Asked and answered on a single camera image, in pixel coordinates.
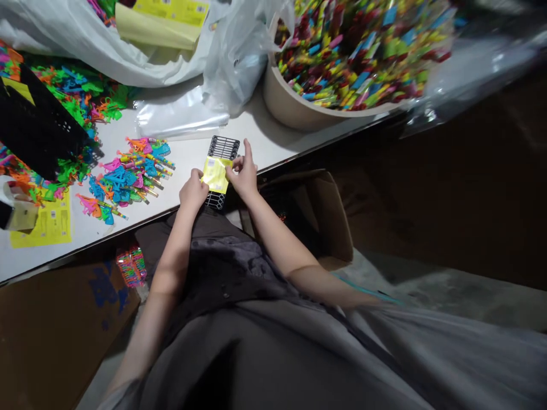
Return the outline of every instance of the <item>person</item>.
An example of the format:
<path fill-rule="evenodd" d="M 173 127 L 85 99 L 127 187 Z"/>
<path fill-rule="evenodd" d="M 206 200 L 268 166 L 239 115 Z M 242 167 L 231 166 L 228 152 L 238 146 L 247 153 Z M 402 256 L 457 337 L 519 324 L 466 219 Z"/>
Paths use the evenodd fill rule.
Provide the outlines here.
<path fill-rule="evenodd" d="M 154 276 L 101 410 L 545 408 L 543 335 L 353 289 L 260 196 L 244 145 L 226 173 L 263 247 L 200 211 L 192 170 L 177 213 L 136 233 Z"/>

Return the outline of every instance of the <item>beige bucket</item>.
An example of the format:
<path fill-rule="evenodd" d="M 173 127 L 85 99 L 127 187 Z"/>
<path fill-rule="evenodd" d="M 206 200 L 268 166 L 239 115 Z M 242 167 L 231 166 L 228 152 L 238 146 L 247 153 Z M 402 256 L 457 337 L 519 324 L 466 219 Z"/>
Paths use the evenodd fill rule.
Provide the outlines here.
<path fill-rule="evenodd" d="M 275 37 L 278 20 L 278 18 L 274 17 L 274 23 L 270 25 L 270 35 L 272 38 Z M 349 118 L 362 118 L 383 114 L 396 108 L 402 108 L 402 106 L 409 102 L 408 100 L 403 100 L 397 104 L 387 102 L 378 107 L 361 111 L 337 111 L 317 106 L 299 96 L 283 80 L 275 62 L 273 52 L 268 55 L 263 95 L 266 106 L 279 122 L 303 131 L 318 131 Z"/>

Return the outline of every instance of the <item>yellow paper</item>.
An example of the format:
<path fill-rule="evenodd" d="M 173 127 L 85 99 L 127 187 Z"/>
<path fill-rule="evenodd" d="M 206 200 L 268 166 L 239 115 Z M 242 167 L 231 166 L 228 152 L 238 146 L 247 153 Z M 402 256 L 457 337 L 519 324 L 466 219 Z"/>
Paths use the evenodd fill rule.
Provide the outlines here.
<path fill-rule="evenodd" d="M 201 27 L 207 17 L 209 4 L 195 0 L 137 0 L 133 7 L 139 13 Z"/>
<path fill-rule="evenodd" d="M 224 158 L 207 157 L 203 169 L 202 182 L 209 185 L 209 191 L 225 194 L 228 189 L 226 167 L 232 166 L 233 161 Z"/>
<path fill-rule="evenodd" d="M 201 26 L 135 10 L 116 3 L 116 28 L 122 38 L 154 46 L 191 51 L 195 49 Z"/>
<path fill-rule="evenodd" d="M 72 242 L 69 194 L 65 192 L 63 200 L 44 201 L 45 207 L 38 211 L 36 226 L 30 234 L 10 232 L 11 246 L 18 249 Z"/>
<path fill-rule="evenodd" d="M 32 95 L 31 95 L 31 93 L 30 93 L 30 91 L 29 91 L 26 84 L 18 83 L 15 80 L 8 79 L 8 78 L 5 78 L 5 77 L 2 77 L 2 81 L 3 81 L 3 83 L 6 87 L 8 85 L 10 87 L 13 87 L 13 89 L 15 91 L 17 91 L 19 94 L 21 94 L 23 97 L 25 97 L 28 101 L 30 101 L 32 103 L 32 105 L 35 105 L 34 104 L 34 99 L 32 98 Z"/>

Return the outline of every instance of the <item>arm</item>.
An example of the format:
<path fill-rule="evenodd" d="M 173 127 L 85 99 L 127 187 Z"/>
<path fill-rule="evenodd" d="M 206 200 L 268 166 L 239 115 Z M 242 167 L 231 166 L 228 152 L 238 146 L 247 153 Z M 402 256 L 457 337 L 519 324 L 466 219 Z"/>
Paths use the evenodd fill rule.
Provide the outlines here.
<path fill-rule="evenodd" d="M 375 297 L 353 289 L 321 267 L 317 259 L 281 222 L 256 188 L 257 167 L 252 161 L 251 146 L 245 139 L 245 156 L 234 162 L 226 173 L 251 214 L 270 258 L 282 275 L 299 291 L 316 300 L 342 308 L 376 303 Z"/>
<path fill-rule="evenodd" d="M 123 384 L 143 377 L 160 353 L 169 317 L 186 281 L 192 226 L 209 191 L 207 184 L 200 181 L 201 176 L 200 171 L 193 169 L 190 179 L 181 189 L 181 207 L 158 263 L 142 316 L 120 368 L 107 389 L 107 396 Z"/>

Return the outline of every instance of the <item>white table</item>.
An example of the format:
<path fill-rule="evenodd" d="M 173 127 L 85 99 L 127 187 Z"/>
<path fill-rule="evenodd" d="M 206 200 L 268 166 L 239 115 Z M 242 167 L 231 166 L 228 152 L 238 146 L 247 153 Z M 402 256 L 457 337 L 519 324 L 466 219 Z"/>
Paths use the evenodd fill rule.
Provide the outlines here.
<path fill-rule="evenodd" d="M 356 130 L 363 129 L 387 113 L 369 118 L 347 120 L 339 125 L 315 133 L 305 133 L 281 125 L 268 112 L 262 99 L 261 89 L 257 89 L 246 110 L 238 117 L 230 120 L 228 125 L 219 132 L 219 135 L 234 138 L 242 142 L 239 154 L 244 153 L 243 139 L 248 138 L 255 163 L 260 172 L 281 165 L 300 155 L 309 153 L 324 145 L 351 135 Z M 103 147 L 103 162 L 110 162 L 116 157 L 116 150 L 126 152 L 128 145 L 125 137 L 137 138 L 136 111 L 125 110 L 119 121 L 99 125 L 98 133 Z M 49 245 L 46 247 L 12 249 L 7 231 L 0 230 L 0 282 L 4 282 L 28 270 L 42 267 L 47 270 L 51 261 L 73 254 L 93 244 L 106 240 L 131 228 L 137 227 L 155 218 L 169 213 L 179 205 L 178 192 L 190 176 L 192 168 L 203 169 L 210 139 L 170 142 L 172 153 L 168 160 L 176 164 L 174 175 L 168 180 L 162 180 L 164 189 L 158 198 L 148 196 L 150 204 L 135 203 L 120 211 L 129 217 L 124 220 L 114 216 L 115 224 L 112 227 L 105 225 L 101 220 L 83 214 L 83 207 L 75 196 L 80 193 L 92 196 L 89 193 L 89 184 L 77 184 L 71 187 L 71 220 L 72 242 L 67 244 Z M 103 173 L 102 168 L 95 168 L 92 174 L 97 176 Z"/>

